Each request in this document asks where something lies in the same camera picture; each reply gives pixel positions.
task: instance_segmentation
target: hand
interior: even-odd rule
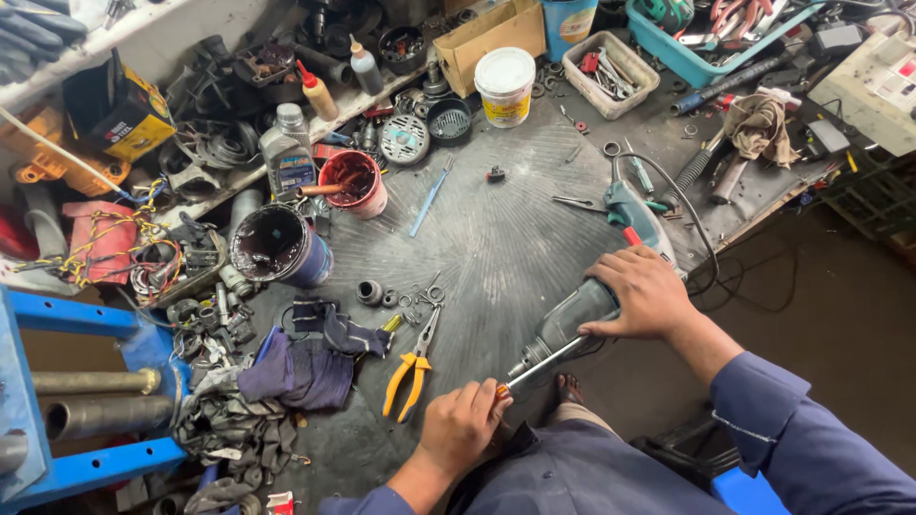
[[[441,395],[426,408],[423,434],[415,454],[422,454],[447,476],[458,477],[486,449],[512,398],[496,402],[496,380],[467,383]]]
[[[496,401],[496,380],[467,383],[440,395],[426,407],[417,450],[388,480],[413,508],[425,515],[449,485],[486,449],[512,398]]]
[[[602,255],[585,271],[614,291],[620,317],[579,326],[579,334],[668,340],[677,328],[703,316],[687,298],[687,289],[671,264],[649,247],[638,245]]]

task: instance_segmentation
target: red paint can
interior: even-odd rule
[[[346,150],[328,159],[318,176],[318,184],[349,184],[352,190],[325,195],[328,203],[349,211],[360,220],[368,220],[385,211],[388,191],[375,160],[365,152]]]

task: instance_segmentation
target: plastic tray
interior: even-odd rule
[[[633,82],[640,86],[639,91],[622,102],[612,100],[576,66],[586,52],[596,52],[602,47],[607,50],[607,58],[620,66]],[[562,63],[570,84],[575,86],[575,89],[579,90],[607,120],[617,120],[622,114],[641,104],[652,90],[659,87],[660,78],[655,70],[652,70],[623,41],[606,30],[595,32],[578,45],[566,50]]]
[[[808,16],[816,13],[823,7],[823,4],[809,5],[799,11],[788,21],[776,27],[772,32],[753,47],[741,52],[739,56],[732,59],[725,66],[716,67],[705,60],[701,59],[693,50],[683,46],[680,41],[672,38],[652,22],[642,16],[633,8],[633,4],[641,0],[629,0],[627,2],[627,16],[629,16],[629,29],[633,38],[643,49],[650,54],[657,56],[665,66],[680,75],[694,88],[704,88],[710,84],[716,83],[726,75],[735,71],[746,60],[754,57],[770,43],[789,31],[790,28],[797,26]]]

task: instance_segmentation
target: yellow pliers handle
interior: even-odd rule
[[[407,375],[407,371],[416,365],[416,369],[413,373],[413,387],[410,389],[410,395],[407,397],[407,402],[404,404],[404,410],[401,411],[398,416],[398,422],[404,423],[410,418],[410,414],[417,404],[420,394],[423,392],[423,379],[426,375],[426,371],[432,370],[432,367],[430,366],[429,360],[425,357],[417,357],[417,355],[412,353],[402,354],[401,359],[404,360],[404,363],[401,363],[398,370],[391,376],[391,380],[388,382],[388,388],[385,390],[385,405],[382,407],[382,416],[387,417],[388,414],[391,413],[391,405],[394,403],[395,393],[398,391],[400,381]]]

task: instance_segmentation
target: foot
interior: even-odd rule
[[[579,379],[576,379],[573,374],[557,374],[557,393],[560,404],[574,402],[581,406],[585,405],[585,397],[579,386]]]

